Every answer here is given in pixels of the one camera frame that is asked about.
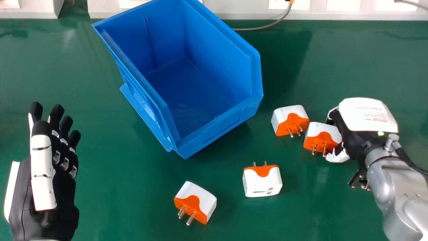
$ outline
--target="blue storage container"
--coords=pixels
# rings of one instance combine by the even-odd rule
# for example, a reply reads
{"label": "blue storage container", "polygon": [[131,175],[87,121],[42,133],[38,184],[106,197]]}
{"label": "blue storage container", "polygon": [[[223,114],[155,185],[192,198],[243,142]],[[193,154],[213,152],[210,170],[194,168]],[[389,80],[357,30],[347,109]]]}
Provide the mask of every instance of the blue storage container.
{"label": "blue storage container", "polygon": [[256,113],[259,53],[197,0],[153,0],[93,27],[167,151],[186,159]]}

